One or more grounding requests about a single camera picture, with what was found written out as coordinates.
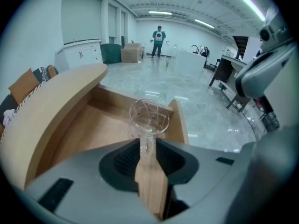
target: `tiled floor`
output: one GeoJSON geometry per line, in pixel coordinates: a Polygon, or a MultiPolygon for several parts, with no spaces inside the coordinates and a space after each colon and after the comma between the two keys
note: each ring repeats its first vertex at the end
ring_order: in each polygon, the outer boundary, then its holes
{"type": "Polygon", "coordinates": [[[209,70],[200,76],[185,76],[172,69],[168,58],[146,57],[141,63],[108,65],[108,74],[101,84],[163,105],[177,99],[183,109],[191,145],[239,152],[244,143],[261,137],[263,126],[259,114],[251,105],[244,113],[238,113],[233,105],[226,109],[227,96],[232,97],[220,90],[218,81],[209,87],[212,77],[213,72],[209,70]]]}

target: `backpack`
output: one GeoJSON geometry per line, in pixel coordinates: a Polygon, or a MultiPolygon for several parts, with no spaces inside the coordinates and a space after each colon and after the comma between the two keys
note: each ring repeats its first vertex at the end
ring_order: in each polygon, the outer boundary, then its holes
{"type": "Polygon", "coordinates": [[[161,42],[163,40],[162,32],[157,32],[155,36],[155,41],[161,42]]]}

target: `ceiling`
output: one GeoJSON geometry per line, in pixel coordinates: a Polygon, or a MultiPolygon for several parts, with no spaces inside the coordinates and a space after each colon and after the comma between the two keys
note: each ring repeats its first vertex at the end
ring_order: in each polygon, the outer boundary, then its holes
{"type": "MultiPolygon", "coordinates": [[[[242,0],[117,0],[132,11],[138,20],[171,20],[197,26],[234,42],[233,36],[257,36],[263,25],[259,17],[242,0]],[[148,11],[172,12],[150,15],[148,11]],[[198,24],[201,20],[215,29],[198,24]]],[[[264,13],[271,0],[252,0],[264,13]]]]}

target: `white cabinet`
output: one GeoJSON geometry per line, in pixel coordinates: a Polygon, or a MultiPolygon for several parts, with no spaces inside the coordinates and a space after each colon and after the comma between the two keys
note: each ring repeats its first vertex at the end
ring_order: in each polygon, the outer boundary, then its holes
{"type": "Polygon", "coordinates": [[[103,63],[99,41],[70,43],[56,52],[55,66],[58,72],[93,63],[103,63]]]}

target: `brown box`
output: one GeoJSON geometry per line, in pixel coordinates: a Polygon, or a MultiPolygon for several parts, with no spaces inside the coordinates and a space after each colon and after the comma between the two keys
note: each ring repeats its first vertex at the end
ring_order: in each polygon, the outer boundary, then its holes
{"type": "Polygon", "coordinates": [[[121,62],[136,63],[141,60],[142,47],[140,43],[129,43],[121,49],[121,62]]]}

